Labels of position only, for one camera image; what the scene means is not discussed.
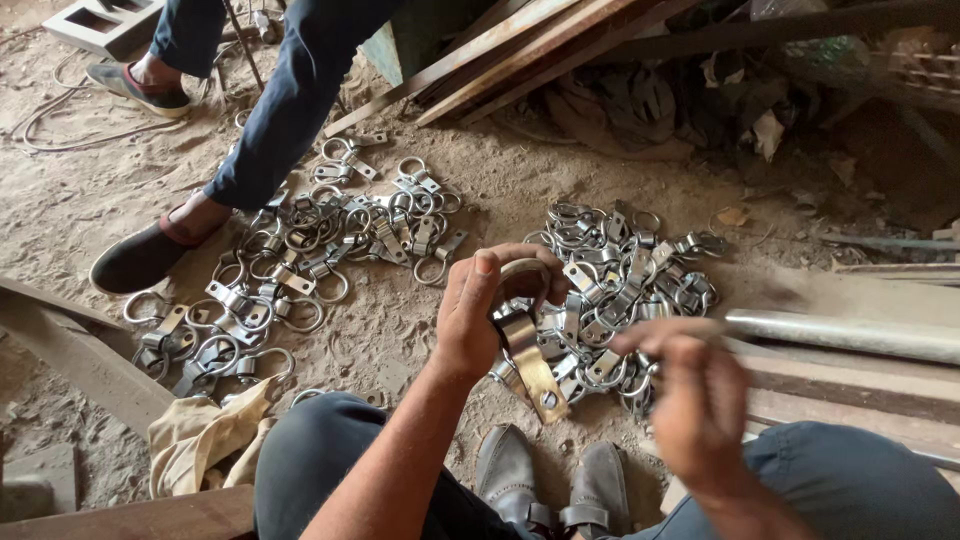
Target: blue jeans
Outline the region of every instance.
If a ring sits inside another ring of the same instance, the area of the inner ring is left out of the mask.
[[[343,392],[293,407],[267,436],[256,468],[254,522],[261,540],[295,540],[380,433],[386,414]],[[960,538],[960,497],[901,444],[854,428],[815,422],[765,431],[744,458],[767,487],[825,540]],[[424,539],[530,540],[444,469]],[[685,498],[663,522],[629,540],[715,539],[703,511]]]
[[[262,208],[320,132],[356,48],[403,2],[294,2],[276,70],[204,194],[236,209]],[[187,75],[209,77],[226,16],[221,0],[167,0],[150,52]]]

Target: steel pipe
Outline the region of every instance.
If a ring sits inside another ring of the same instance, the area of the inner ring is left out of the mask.
[[[960,365],[960,329],[755,309],[732,309],[726,320],[757,337]]]

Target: shoe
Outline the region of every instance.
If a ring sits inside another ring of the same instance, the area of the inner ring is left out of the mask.
[[[167,214],[143,231],[107,248],[90,268],[90,284],[109,295],[150,288],[163,281],[183,254],[205,240],[187,236]]]
[[[142,85],[130,74],[132,63],[93,63],[86,76],[107,90],[134,100],[150,112],[180,118],[190,112],[190,97],[179,84]]]
[[[570,483],[570,506],[560,511],[564,531],[576,528],[586,540],[628,532],[622,452],[612,442],[599,441],[580,455]]]
[[[487,434],[477,456],[476,486],[477,496],[503,521],[530,531],[553,528],[550,508],[537,502],[534,460],[517,426],[496,426]]]

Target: metal block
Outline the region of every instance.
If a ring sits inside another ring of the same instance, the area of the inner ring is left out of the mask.
[[[127,61],[154,35],[163,0],[79,0],[43,22],[57,39],[114,61]]]

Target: dirt floor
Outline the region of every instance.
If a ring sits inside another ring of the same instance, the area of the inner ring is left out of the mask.
[[[3,36],[27,30],[69,4],[0,3]],[[42,288],[121,318],[123,298],[95,291],[86,280],[94,259],[126,234],[150,224],[190,191],[212,178],[229,145],[239,136],[233,116],[256,95],[249,68],[238,51],[222,62],[228,92],[187,81],[196,109],[189,120],[162,131],[131,135],[71,152],[36,152],[11,137],[12,127],[40,103],[59,95],[51,73],[74,49],[43,32],[0,45],[0,274]],[[276,48],[254,44],[258,65],[269,77]],[[84,64],[69,59],[61,77],[75,84]],[[362,105],[387,85],[358,56],[342,95],[348,109]],[[393,142],[372,148],[366,162],[392,178],[404,157],[424,158],[441,184],[463,193],[466,204],[452,224],[469,231],[461,254],[480,246],[519,241],[538,229],[546,207],[568,199],[610,208],[615,198],[663,218],[664,233],[675,236],[708,227],[711,215],[724,207],[748,212],[742,227],[713,220],[713,227],[733,244],[727,261],[744,266],[783,265],[828,270],[832,249],[813,235],[829,228],[856,225],[876,232],[886,217],[882,201],[844,187],[830,171],[822,141],[788,138],[771,165],[754,156],[725,164],[714,156],[694,155],[685,163],[628,162],[592,153],[577,145],[531,140],[482,121],[469,129],[453,125],[416,129],[413,111],[394,106],[363,123],[366,133],[386,131]],[[83,89],[63,108],[42,120],[35,144],[62,144],[93,133],[110,135],[149,125],[157,119],[133,104],[100,90]],[[305,188],[316,160],[308,156],[290,178]],[[797,209],[783,185],[816,194],[822,203],[814,216]],[[393,192],[389,182],[354,181],[350,193]],[[743,201],[745,196],[752,196]],[[193,303],[205,297],[217,255],[240,230],[239,218],[202,249],[180,264],[172,279],[156,288],[164,297]],[[709,263],[702,265],[709,275]],[[416,283],[411,273],[386,262],[341,266],[351,291],[329,309],[326,322],[313,334],[278,331],[274,343],[289,348],[299,361],[296,388],[273,409],[282,415],[296,393],[324,387],[365,392],[382,390],[389,405],[402,397],[383,374],[412,378],[434,347],[435,311],[443,290]],[[721,295],[725,285],[714,281]],[[144,328],[131,328],[137,334]],[[167,381],[173,384],[175,375]],[[149,456],[145,441],[87,400],[9,338],[0,341],[0,430],[6,434],[4,460],[11,461],[59,442],[79,448],[83,508],[143,500],[147,495]],[[645,421],[632,418],[612,396],[591,396],[566,421],[542,427],[535,414],[505,388],[480,382],[468,401],[446,464],[464,484],[473,485],[476,451],[487,430],[497,423],[518,424],[533,443],[540,496],[560,509],[577,454],[590,442],[610,439],[630,455],[628,485],[635,527],[660,520],[660,490],[667,475],[641,446],[652,439]]]

